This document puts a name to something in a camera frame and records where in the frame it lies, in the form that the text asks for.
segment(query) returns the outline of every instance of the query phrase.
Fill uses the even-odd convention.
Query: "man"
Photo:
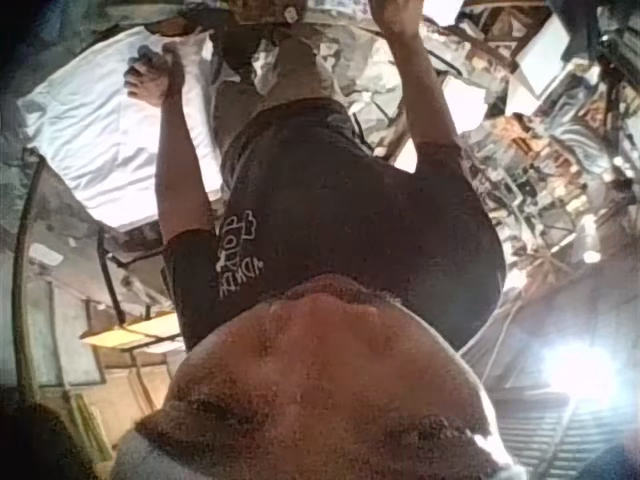
[[[344,107],[316,98],[327,82],[315,60],[292,78],[297,67],[280,58],[262,110],[225,148],[217,233],[179,59],[129,71],[129,95],[162,109],[158,209],[189,355],[162,409],[123,442],[115,478],[512,469],[485,392],[440,336],[460,348],[486,322],[501,292],[500,243],[461,173],[418,35],[422,1],[371,3],[402,77],[416,173],[371,158]],[[287,42],[281,55],[303,49]]]

